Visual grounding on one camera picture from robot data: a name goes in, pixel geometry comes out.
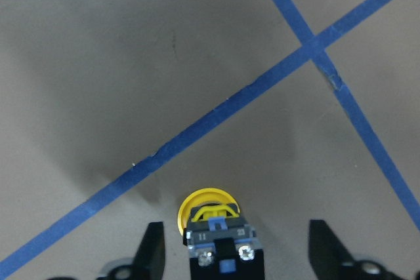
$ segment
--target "screw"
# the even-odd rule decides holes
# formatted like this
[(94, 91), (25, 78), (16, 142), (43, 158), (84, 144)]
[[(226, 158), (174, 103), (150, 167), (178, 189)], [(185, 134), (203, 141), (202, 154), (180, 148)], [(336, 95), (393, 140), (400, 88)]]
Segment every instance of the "screw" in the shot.
[(379, 275), (381, 273), (381, 268), (373, 262), (364, 262), (362, 264), (362, 270), (370, 275)]
[(198, 265), (200, 267), (210, 266), (215, 261), (215, 255), (211, 251), (202, 251), (198, 255)]
[(253, 260), (255, 258), (255, 250), (251, 245), (242, 245), (239, 249), (239, 256), (243, 261)]

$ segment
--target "concrete floor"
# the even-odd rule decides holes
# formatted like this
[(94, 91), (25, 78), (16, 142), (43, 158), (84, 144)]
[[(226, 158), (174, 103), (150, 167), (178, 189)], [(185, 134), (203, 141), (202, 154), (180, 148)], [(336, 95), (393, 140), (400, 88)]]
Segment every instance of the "concrete floor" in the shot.
[[(314, 33), (364, 0), (294, 0)], [(328, 48), (420, 199), (420, 0)], [(271, 0), (0, 0), (0, 260), (300, 47)], [(8, 279), (94, 279), (165, 222), (164, 279), (189, 279), (182, 200), (240, 202), (266, 278), (315, 279), (311, 218), (412, 279), (419, 231), (312, 62)]]

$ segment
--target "gray floor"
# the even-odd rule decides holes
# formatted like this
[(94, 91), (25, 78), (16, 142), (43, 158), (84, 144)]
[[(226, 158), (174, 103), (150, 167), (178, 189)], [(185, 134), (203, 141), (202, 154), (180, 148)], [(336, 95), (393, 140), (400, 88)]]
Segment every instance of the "gray floor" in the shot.
[[(294, 0), (314, 33), (363, 0)], [(394, 0), (328, 48), (420, 199), (420, 0)], [(271, 0), (0, 0), (0, 260), (299, 47)], [(320, 72), (290, 77), (9, 279), (94, 279), (163, 220), (164, 279), (188, 279), (181, 201), (223, 188), (267, 279), (315, 279), (308, 220), (358, 257), (420, 269), (411, 219)]]

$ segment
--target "metal screw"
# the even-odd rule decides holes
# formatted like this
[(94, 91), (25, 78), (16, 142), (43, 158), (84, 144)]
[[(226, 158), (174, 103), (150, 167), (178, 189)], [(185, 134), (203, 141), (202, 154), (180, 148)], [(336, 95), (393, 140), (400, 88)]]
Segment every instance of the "metal screw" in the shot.
[(251, 245), (242, 245), (239, 249), (239, 256), (242, 260), (248, 261), (255, 258), (255, 250), (252, 249)]
[(203, 251), (198, 255), (198, 265), (200, 267), (210, 266), (215, 261), (215, 255), (211, 251)]
[(121, 268), (115, 273), (116, 280), (127, 280), (131, 276), (130, 268)]
[(381, 273), (381, 268), (373, 262), (362, 263), (362, 270), (370, 275), (379, 275)]

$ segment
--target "blue tape line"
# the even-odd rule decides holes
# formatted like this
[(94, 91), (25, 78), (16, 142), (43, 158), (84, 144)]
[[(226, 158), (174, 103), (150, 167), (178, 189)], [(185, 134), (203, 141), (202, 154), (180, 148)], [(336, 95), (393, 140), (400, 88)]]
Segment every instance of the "blue tape line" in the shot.
[(262, 93), (301, 67), (308, 57), (300, 48), (270, 70), (262, 74), (254, 83), (243, 88), (214, 110), (182, 131), (154, 155), (122, 174), (119, 178), (95, 193), (86, 202), (55, 222), (51, 227), (35, 236), (31, 241), (0, 262), (0, 279), (4, 279), (34, 259), (66, 234), (84, 223), (98, 211), (137, 185), (149, 174), (158, 170), (173, 157), (227, 120), (230, 116), (256, 99)]
[(350, 89), (343, 85), (340, 90), (334, 91), (341, 106), (347, 112), (354, 128), (357, 130), (360, 138), (364, 141), (366, 147), (371, 152), (376, 163), (381, 168), (383, 174), (391, 184), (404, 208), (413, 220), (417, 229), (420, 230), (420, 205), (411, 192), (410, 188), (402, 178), (394, 162), (382, 145), (380, 139), (373, 131), (369, 121), (366, 119)]
[[(386, 5), (389, 1), (391, 0), (382, 0), (381, 5)], [(63, 236), (69, 234), (76, 229), (76, 227), (94, 216), (98, 211), (109, 205), (120, 195), (137, 185), (150, 173), (158, 170), (188, 146), (199, 140), (202, 136), (206, 135), (209, 131), (242, 109), (252, 100), (287, 77), (309, 59), (317, 57), (317, 55), (323, 52), (327, 46), (334, 43), (369, 16), (364, 14), (364, 8), (366, 7), (364, 3), (360, 6), (350, 11), (346, 16), (321, 32), (321, 34), (306, 42), (301, 48), (297, 49), (260, 76), (253, 84), (245, 87), (206, 116), (196, 121), (193, 125), (161, 147), (155, 155), (147, 157), (135, 167), (122, 174), (112, 183), (95, 193), (85, 203), (76, 207), (55, 222), (51, 227), (41, 232), (10, 256), (6, 257), (0, 262), (0, 279), (5, 279), (13, 274)], [(354, 14), (355, 11), (360, 11), (360, 13), (358, 15)]]
[[(331, 27), (321, 32), (320, 36), (322, 36), (322, 34), (326, 35), (338, 30), (351, 30), (355, 25), (360, 23), (360, 19), (366, 19), (370, 14), (380, 9), (384, 3), (388, 3), (389, 1), (390, 0), (364, 1), (360, 6), (350, 11), (346, 14), (346, 16), (334, 23)], [(314, 34), (293, 1), (273, 0), (273, 2), (276, 4), (283, 17), (287, 20), (287, 23), (296, 34), (299, 41), (302, 44), (307, 41), (311, 41)], [(333, 85), (335, 89), (335, 96), (347, 112), (354, 128), (357, 130), (360, 138), (362, 138), (366, 147), (383, 171), (383, 174), (389, 181), (403, 206), (406, 208), (414, 224), (417, 226), (417, 229), (420, 230), (420, 205), (418, 201), (396, 168), (380, 139), (373, 131), (369, 121), (366, 119), (357, 104), (357, 101), (350, 92), (350, 89), (345, 85), (345, 83), (343, 83), (333, 62), (325, 51), (322, 51), (318, 56), (313, 58), (313, 61)]]

